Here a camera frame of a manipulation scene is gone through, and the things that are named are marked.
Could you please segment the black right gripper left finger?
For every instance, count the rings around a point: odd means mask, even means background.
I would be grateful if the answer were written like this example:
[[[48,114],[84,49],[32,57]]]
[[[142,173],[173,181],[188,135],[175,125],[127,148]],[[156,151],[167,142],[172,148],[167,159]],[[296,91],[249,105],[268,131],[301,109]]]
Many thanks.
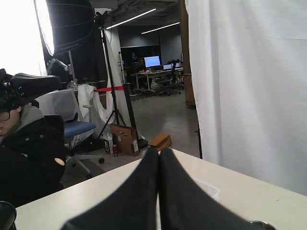
[[[155,230],[158,151],[150,147],[111,195],[66,221],[63,230]]]

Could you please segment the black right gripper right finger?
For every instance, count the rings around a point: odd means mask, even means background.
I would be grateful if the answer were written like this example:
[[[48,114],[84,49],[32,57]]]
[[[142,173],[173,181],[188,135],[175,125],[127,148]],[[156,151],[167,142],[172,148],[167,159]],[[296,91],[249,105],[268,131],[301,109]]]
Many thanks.
[[[204,192],[184,170],[171,149],[159,156],[159,206],[164,230],[255,230]]]

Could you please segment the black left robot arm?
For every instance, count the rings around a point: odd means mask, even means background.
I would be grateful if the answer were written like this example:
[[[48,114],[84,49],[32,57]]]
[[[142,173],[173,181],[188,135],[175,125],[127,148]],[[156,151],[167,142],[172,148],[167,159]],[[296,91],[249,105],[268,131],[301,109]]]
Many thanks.
[[[0,202],[0,230],[16,230],[15,220],[17,211],[15,207],[6,202]]]

